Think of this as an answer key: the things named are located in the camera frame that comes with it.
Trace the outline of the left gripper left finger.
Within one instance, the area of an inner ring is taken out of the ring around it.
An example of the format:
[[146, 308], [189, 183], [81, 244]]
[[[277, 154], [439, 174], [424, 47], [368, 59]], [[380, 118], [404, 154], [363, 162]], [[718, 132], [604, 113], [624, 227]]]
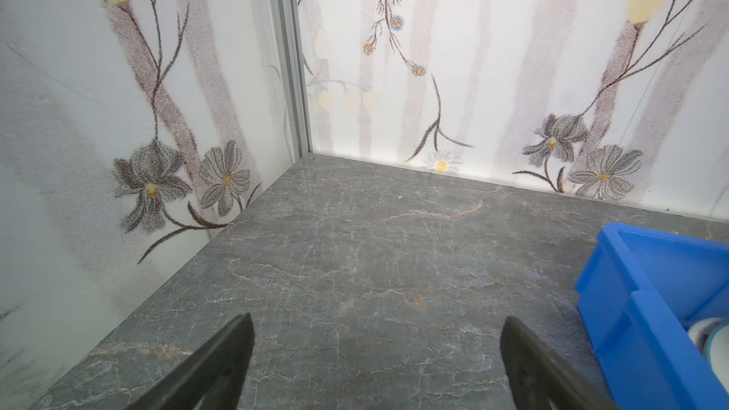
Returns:
[[131, 409], [235, 409], [254, 351], [254, 324], [238, 315]]

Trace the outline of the white watermelon plate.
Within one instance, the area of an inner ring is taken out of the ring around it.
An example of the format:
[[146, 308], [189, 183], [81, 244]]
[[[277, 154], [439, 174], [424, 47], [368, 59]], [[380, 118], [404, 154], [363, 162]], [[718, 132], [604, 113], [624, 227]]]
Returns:
[[690, 326], [687, 334], [710, 371], [728, 391], [728, 319], [702, 319]]

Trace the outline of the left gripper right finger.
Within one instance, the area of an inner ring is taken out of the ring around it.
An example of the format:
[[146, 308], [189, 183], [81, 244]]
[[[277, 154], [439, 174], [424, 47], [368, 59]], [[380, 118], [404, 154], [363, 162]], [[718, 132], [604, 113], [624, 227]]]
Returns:
[[518, 318], [506, 318], [499, 347], [516, 408], [587, 410], [618, 407]]

